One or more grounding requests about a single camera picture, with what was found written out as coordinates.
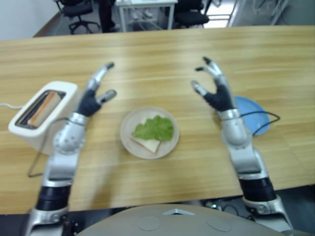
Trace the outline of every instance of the plate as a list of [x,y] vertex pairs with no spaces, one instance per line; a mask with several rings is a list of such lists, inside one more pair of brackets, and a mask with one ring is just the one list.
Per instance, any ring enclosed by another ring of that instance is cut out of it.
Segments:
[[[131,139],[132,132],[136,126],[141,123],[143,117],[154,118],[156,115],[169,118],[174,127],[173,138],[171,141],[162,141],[157,152],[152,153],[145,147]],[[124,147],[133,155],[144,159],[158,159],[169,154],[176,146],[179,140],[179,127],[174,117],[166,110],[159,107],[142,107],[129,113],[120,128],[120,138]]]
[[[249,113],[249,112],[257,112],[257,111],[265,112],[262,106],[260,106],[255,101],[252,101],[246,97],[241,97],[241,96],[234,96],[234,97],[235,97],[236,105],[241,115],[245,113]],[[270,119],[267,113],[256,113],[256,114],[244,116],[243,120],[245,122],[245,125],[251,130],[252,134],[261,126],[270,122]],[[266,133],[269,127],[270,125],[263,127],[261,130],[259,130],[256,133],[256,135]]]

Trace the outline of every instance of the white cable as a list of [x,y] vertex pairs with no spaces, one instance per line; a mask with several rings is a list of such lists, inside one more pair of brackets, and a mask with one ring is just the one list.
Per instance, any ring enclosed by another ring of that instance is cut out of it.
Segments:
[[17,107],[15,107],[15,106],[12,106],[12,105],[10,105],[10,104],[8,104],[8,103],[0,103],[0,106],[6,106],[6,107],[9,107],[9,108],[11,108],[11,109],[22,109],[22,108],[23,108],[23,106],[17,106]]
[[144,17],[148,22],[150,22],[153,26],[155,26],[156,28],[158,28],[159,30],[164,30],[162,29],[160,26],[158,26],[157,24],[155,24],[152,20],[150,20],[148,17],[146,17],[141,11],[139,11],[138,9],[136,9],[135,7],[133,7],[132,5],[130,5],[129,3],[127,3],[127,6],[130,7],[132,10],[140,13],[140,15],[142,15],[142,17]]
[[59,31],[59,29],[60,29],[60,27],[61,27],[61,25],[63,23],[63,14],[61,12],[59,12],[59,13],[60,13],[60,21],[59,21],[59,24],[58,24],[58,26],[57,26],[53,36],[56,36],[56,33]]

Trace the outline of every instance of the white table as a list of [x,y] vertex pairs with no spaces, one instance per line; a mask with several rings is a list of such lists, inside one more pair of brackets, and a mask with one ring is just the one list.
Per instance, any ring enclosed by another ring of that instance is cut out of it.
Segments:
[[116,6],[119,9],[120,20],[123,32],[126,32],[125,9],[147,8],[147,7],[169,7],[167,29],[171,30],[173,26],[174,8],[178,0],[116,0]]

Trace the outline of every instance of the person's leg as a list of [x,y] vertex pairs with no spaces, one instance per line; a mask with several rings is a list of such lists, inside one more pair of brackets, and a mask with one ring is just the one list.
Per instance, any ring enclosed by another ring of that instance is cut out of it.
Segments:
[[100,25],[102,27],[102,32],[107,33],[115,26],[112,21],[112,5],[113,0],[99,0],[98,14],[100,19]]

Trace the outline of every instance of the white toaster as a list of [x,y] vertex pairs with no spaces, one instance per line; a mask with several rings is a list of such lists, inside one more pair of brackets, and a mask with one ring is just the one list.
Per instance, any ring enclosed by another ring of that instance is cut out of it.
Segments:
[[[29,119],[36,113],[50,92],[56,92],[59,95],[58,104],[51,109],[49,115],[43,119],[43,122],[38,127],[29,125]],[[62,128],[64,121],[52,122],[60,118],[69,117],[78,104],[80,97],[81,92],[76,84],[61,81],[48,83],[15,115],[8,129],[34,149],[39,151],[42,148],[42,153],[52,154],[53,138]]]

